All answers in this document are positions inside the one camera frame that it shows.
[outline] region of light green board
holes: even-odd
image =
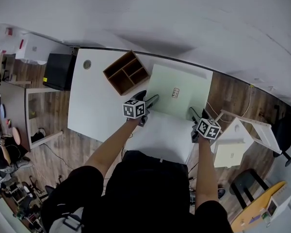
[[[159,101],[151,109],[191,120],[188,115],[189,107],[193,107],[200,116],[202,115],[210,85],[211,80],[204,77],[155,64],[146,99],[159,94]],[[174,88],[179,89],[177,98],[172,97]]]

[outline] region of wooden organizer tray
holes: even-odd
[[[121,96],[150,77],[132,50],[111,64],[103,73]]]

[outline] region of wooden floor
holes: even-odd
[[[17,75],[17,80],[32,81],[31,85],[27,87],[42,87],[42,78],[45,66],[34,66],[24,64],[21,61],[15,61],[14,73]],[[63,158],[68,167],[61,159],[56,157],[47,146],[39,146],[28,153],[27,156],[34,162],[34,166],[27,169],[21,169],[16,174],[21,181],[29,182],[29,176],[32,175],[38,180],[38,185],[42,189],[45,185],[55,186],[58,182],[57,178],[62,175],[63,179],[67,178],[72,168],[81,166],[95,149],[101,144],[100,142],[91,139],[82,134],[76,133],[67,128],[68,108],[69,108],[69,92],[53,92],[45,94],[34,94],[31,99],[31,110],[36,111],[37,117],[31,119],[31,132],[35,133],[38,127],[43,127],[47,134],[53,133],[56,130],[63,130],[63,136],[56,140],[48,142],[47,145],[54,151],[56,155]],[[221,109],[225,109],[235,114],[242,115],[249,103],[250,86],[236,79],[227,77],[225,75],[214,73],[210,88],[208,102],[212,105],[216,113]],[[280,111],[286,113],[291,110],[282,101],[272,97],[271,95],[262,92],[258,89],[252,88],[251,103],[245,117],[256,119],[259,121],[265,120],[259,117],[260,113],[271,118],[274,122],[275,111],[274,105],[280,106]],[[216,114],[207,105],[207,111],[216,118]],[[228,116],[222,118],[223,120],[231,120]],[[228,123],[219,122],[224,129]],[[113,171],[114,166],[120,161],[120,155],[109,170],[108,178]],[[243,170],[254,168],[257,173],[265,178],[273,163],[272,151],[254,143],[246,152],[242,160],[241,166],[232,168],[217,168],[218,183],[229,189],[230,182]],[[193,152],[188,162],[190,169],[198,162],[198,154]],[[191,172],[190,177],[196,177],[196,166]],[[191,181],[191,187],[195,186],[195,180]],[[250,191],[252,194],[256,192],[258,185],[254,185]],[[241,211],[240,204],[236,198],[227,193],[222,199],[221,204],[225,207],[230,221]]]

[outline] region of yellow board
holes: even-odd
[[[231,224],[232,230],[234,233],[242,232],[244,230],[248,230],[257,224],[261,223],[263,219],[260,217],[259,219],[255,220],[254,222],[249,222],[260,215],[261,210],[264,208],[266,209],[266,206],[268,205],[268,202],[271,199],[271,196],[278,191],[280,188],[282,188],[287,182],[281,181],[272,187],[268,188],[261,196],[259,196],[256,200],[251,202],[250,205],[248,205],[242,212],[239,213],[239,215],[234,219],[234,221]]]

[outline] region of hand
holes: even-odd
[[[5,146],[5,139],[1,138],[0,141],[1,141],[1,146]]]

